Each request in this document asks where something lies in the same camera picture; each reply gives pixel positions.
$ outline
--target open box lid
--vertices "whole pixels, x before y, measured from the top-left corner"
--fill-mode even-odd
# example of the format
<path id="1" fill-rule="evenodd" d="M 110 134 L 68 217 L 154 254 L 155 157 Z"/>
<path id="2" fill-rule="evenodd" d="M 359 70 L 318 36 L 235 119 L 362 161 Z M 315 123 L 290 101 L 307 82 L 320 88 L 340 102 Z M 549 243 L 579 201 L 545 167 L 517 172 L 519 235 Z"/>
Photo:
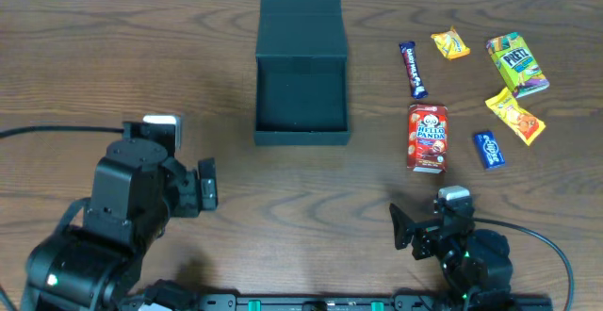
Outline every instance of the open box lid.
<path id="1" fill-rule="evenodd" d="M 261 0 L 257 57 L 347 57 L 341 0 Z"/>

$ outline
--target green led light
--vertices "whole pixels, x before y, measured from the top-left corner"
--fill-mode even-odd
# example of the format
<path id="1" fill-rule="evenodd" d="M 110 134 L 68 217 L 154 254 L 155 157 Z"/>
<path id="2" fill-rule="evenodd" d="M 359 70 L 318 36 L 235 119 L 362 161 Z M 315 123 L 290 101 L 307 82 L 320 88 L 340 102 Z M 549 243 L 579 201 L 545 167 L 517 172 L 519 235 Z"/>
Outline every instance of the green led light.
<path id="1" fill-rule="evenodd" d="M 384 311 L 385 305 L 383 302 L 373 302 L 370 304 L 371 311 Z"/>
<path id="2" fill-rule="evenodd" d="M 58 284 L 58 279 L 54 274 L 49 274 L 48 275 L 48 279 L 46 279 L 46 284 L 48 284 L 49 286 L 55 286 L 56 284 Z"/>
<path id="3" fill-rule="evenodd" d="M 260 301 L 249 301 L 247 304 L 248 311 L 261 311 L 262 303 Z"/>

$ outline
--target green snack box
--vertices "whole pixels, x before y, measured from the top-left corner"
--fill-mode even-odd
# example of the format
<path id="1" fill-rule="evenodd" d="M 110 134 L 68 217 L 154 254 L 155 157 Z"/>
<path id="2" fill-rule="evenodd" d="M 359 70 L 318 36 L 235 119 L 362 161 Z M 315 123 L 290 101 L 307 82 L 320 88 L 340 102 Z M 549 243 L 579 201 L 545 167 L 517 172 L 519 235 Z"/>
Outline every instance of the green snack box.
<path id="1" fill-rule="evenodd" d="M 548 87 L 548 80 L 519 33 L 493 38 L 486 43 L 486 49 L 513 97 L 521 98 Z"/>

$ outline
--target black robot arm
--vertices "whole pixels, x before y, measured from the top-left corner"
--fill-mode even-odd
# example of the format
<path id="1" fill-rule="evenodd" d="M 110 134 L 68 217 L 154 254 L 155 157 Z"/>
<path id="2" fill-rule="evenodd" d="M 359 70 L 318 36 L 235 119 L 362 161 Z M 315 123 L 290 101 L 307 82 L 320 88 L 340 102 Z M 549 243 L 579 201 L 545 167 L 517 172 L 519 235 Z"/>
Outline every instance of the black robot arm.
<path id="1" fill-rule="evenodd" d="M 22 310 L 116 309 L 168 220 L 216 209 L 214 159 L 187 171 L 174 158 L 174 125 L 123 127 L 96 167 L 91 197 L 73 203 L 29 256 Z M 71 225 L 80 209 L 83 226 Z"/>
<path id="2" fill-rule="evenodd" d="M 462 187 L 442 188 L 434 202 L 440 218 L 416 223 L 390 205 L 397 249 L 413 246 L 416 260 L 437 257 L 450 292 L 442 310 L 520 310 L 511 295 L 513 265 L 507 238 L 475 230 L 473 199 Z"/>

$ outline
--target yellow candy wrapper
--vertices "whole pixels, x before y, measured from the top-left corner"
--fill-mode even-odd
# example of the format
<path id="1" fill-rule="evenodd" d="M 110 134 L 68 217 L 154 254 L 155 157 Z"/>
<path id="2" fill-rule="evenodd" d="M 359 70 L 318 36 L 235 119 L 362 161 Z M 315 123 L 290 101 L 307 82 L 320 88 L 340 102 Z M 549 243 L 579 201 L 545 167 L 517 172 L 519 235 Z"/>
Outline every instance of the yellow candy wrapper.
<path id="1" fill-rule="evenodd" d="M 545 123 L 521 108 L 508 88 L 488 100 L 486 105 L 492 109 L 528 146 L 545 129 Z"/>
<path id="2" fill-rule="evenodd" d="M 454 26 L 448 32 L 432 34 L 432 39 L 435 41 L 437 49 L 442 52 L 442 56 L 448 60 L 471 53 L 471 49 L 464 45 L 461 37 L 454 30 Z"/>

